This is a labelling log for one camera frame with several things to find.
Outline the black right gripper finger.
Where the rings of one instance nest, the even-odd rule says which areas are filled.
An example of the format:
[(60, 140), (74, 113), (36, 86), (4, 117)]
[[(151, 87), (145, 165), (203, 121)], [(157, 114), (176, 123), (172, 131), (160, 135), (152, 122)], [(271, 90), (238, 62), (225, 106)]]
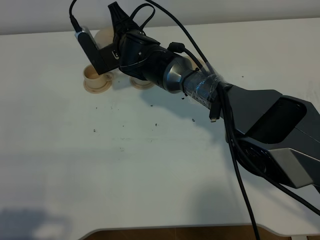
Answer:
[(108, 9), (112, 21), (114, 43), (117, 43), (125, 33), (139, 29), (139, 26), (122, 10), (116, 1), (108, 5)]

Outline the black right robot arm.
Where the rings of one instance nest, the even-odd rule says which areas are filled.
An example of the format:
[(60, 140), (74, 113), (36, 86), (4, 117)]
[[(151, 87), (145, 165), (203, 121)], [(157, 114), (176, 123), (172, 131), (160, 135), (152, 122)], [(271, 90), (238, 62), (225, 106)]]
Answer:
[(252, 174), (295, 189), (320, 185), (320, 114), (311, 102), (276, 90), (247, 90), (227, 83), (182, 43), (162, 47), (113, 2), (113, 40), (99, 47), (71, 15), (75, 36), (100, 75), (119, 69), (170, 93), (182, 92), (224, 119), (240, 164)]

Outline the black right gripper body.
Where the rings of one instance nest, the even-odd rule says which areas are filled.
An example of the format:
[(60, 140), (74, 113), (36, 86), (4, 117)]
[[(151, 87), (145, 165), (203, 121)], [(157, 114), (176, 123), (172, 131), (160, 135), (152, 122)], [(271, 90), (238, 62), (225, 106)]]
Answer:
[(153, 38), (132, 30), (118, 42), (99, 48), (99, 61), (91, 65), (101, 75), (114, 69), (140, 80), (155, 80), (164, 75), (173, 53)]

